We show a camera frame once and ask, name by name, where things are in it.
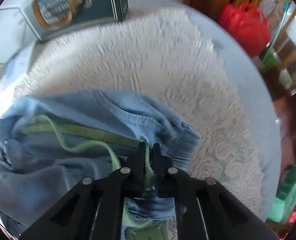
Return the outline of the blue garment with green drawstring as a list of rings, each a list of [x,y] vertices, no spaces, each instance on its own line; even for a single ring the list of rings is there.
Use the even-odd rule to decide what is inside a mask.
[[[143,94],[83,90],[27,95],[0,117],[0,218],[19,237],[85,177],[125,165],[140,142],[186,170],[200,135]]]

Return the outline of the green plastic bag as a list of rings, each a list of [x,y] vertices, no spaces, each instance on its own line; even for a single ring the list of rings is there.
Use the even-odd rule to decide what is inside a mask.
[[[296,205],[296,163],[288,171],[273,200],[267,219],[284,224]]]

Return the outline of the cream lace tablecloth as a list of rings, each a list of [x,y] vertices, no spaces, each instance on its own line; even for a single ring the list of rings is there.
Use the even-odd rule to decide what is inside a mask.
[[[266,220],[281,163],[275,113],[231,39],[205,37],[183,10],[136,11],[121,24],[40,44],[0,114],[0,218],[23,233],[83,177],[113,170],[107,142],[73,152],[76,126],[160,144],[197,178],[213,176]]]

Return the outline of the red plastic bag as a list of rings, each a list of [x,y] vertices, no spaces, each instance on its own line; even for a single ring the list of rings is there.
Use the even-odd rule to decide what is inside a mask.
[[[243,3],[238,7],[228,3],[221,12],[218,24],[251,58],[258,56],[271,40],[265,15],[252,3]]]

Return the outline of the dark green gift bag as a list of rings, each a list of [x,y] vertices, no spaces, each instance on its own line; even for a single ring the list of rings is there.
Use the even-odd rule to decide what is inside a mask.
[[[77,29],[123,21],[128,0],[27,0],[21,12],[34,35],[45,42]]]

